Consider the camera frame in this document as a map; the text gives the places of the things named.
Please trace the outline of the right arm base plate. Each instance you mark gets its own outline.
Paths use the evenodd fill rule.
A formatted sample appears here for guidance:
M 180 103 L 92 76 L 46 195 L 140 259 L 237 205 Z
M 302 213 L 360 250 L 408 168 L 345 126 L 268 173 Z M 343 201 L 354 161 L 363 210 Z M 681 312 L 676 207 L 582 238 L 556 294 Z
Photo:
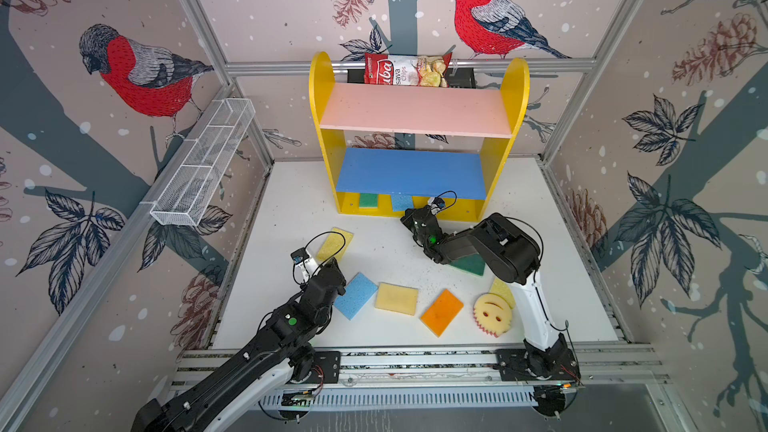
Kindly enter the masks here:
M 499 371 L 503 382 L 576 382 L 581 379 L 577 360 L 571 350 L 551 359 L 523 349 L 498 349 L 495 357 L 495 369 Z

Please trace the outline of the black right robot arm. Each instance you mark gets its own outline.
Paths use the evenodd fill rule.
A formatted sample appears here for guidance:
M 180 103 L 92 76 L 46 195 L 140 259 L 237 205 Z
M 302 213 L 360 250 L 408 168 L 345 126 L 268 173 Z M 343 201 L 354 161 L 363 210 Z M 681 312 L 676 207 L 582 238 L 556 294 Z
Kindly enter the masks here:
M 551 318 L 538 271 L 544 255 L 543 239 L 532 238 L 519 220 L 493 213 L 460 232 L 442 231 L 437 214 L 440 204 L 409 208 L 400 222 L 433 262 L 449 265 L 478 255 L 508 285 L 521 319 L 524 339 L 517 348 L 497 352 L 504 381 L 581 380 L 577 356 L 567 327 Z

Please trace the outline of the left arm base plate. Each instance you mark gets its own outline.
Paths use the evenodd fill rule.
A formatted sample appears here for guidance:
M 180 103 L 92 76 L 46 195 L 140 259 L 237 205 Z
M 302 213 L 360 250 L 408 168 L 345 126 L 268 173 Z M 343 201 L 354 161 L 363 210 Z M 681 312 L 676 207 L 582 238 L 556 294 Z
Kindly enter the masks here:
M 318 386 L 337 384 L 341 371 L 341 352 L 315 350 L 312 359 L 305 355 L 297 366 L 291 366 L 287 384 Z

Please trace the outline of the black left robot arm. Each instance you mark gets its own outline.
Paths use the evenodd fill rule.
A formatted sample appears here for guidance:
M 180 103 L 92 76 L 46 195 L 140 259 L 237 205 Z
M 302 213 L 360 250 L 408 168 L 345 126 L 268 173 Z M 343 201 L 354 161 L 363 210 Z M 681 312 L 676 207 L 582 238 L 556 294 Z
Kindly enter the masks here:
M 273 310 L 244 347 L 166 404 L 147 402 L 131 429 L 224 431 L 273 390 L 307 377 L 315 353 L 310 341 L 330 324 L 346 285 L 336 259 L 322 262 L 302 291 Z

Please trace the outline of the light green sponge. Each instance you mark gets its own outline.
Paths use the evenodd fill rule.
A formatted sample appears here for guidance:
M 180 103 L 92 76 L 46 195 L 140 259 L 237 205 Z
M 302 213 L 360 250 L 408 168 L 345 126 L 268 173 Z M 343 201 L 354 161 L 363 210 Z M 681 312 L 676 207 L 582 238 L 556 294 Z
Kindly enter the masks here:
M 374 193 L 361 193 L 359 195 L 359 207 L 361 209 L 377 209 L 379 195 Z

